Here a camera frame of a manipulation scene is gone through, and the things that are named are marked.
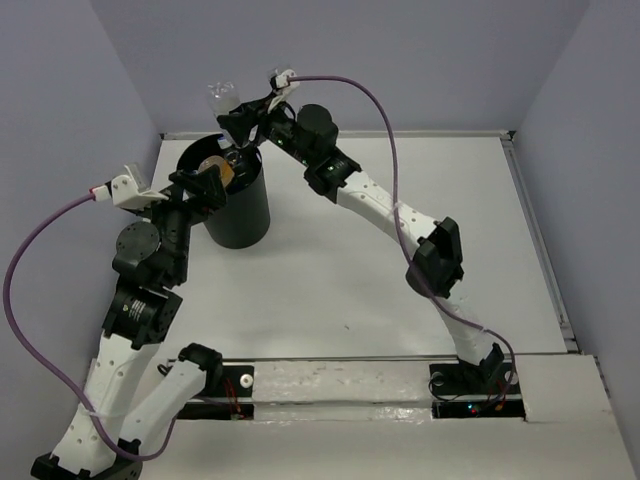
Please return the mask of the clear crinkled bottle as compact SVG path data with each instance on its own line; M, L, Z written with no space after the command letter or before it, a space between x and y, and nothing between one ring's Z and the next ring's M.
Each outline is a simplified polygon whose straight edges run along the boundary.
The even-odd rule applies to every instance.
M244 168L248 162L243 150L235 147L230 147L224 151L224 159L233 170Z

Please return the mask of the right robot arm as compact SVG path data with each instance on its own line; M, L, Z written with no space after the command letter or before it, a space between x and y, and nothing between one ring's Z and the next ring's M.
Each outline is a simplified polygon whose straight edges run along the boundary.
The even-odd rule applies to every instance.
M394 240L408 261L406 282L436 307L454 342L456 380L473 392L496 381L504 362L501 347L449 300L464 275L460 230L453 219L424 215L374 181L338 148L339 129L323 106L307 104L293 112L286 101L269 95L246 103L224 101L212 110L229 141L238 147L271 142L304 166L303 177L315 193Z

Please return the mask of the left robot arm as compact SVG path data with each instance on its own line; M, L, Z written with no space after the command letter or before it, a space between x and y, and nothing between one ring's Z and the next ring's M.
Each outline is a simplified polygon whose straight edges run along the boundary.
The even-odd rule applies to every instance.
M226 203L229 175L217 166L177 170L154 191L135 166L89 191L138 216L116 240L114 297L101 327L97 357L80 403L53 451L34 461L36 479L131 479L162 454L176 416L197 394L221 383L222 356L192 343L161 383L139 404L138 385L165 341L187 280L193 226Z

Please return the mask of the clear bottle black label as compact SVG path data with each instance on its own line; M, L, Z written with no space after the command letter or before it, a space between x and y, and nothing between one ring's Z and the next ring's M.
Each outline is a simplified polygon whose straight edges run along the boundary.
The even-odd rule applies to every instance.
M241 105L239 94L232 82L217 82L207 86L207 99L224 137L236 147L244 147L242 132L229 122L230 114Z

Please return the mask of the orange bottle blue label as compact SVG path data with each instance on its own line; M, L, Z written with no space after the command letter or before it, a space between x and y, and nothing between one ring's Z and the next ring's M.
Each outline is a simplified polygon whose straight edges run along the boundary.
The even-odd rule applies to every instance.
M235 173L231 164L222 156L212 155L205 158L198 166L197 172L216 173L224 188L227 188L234 179Z

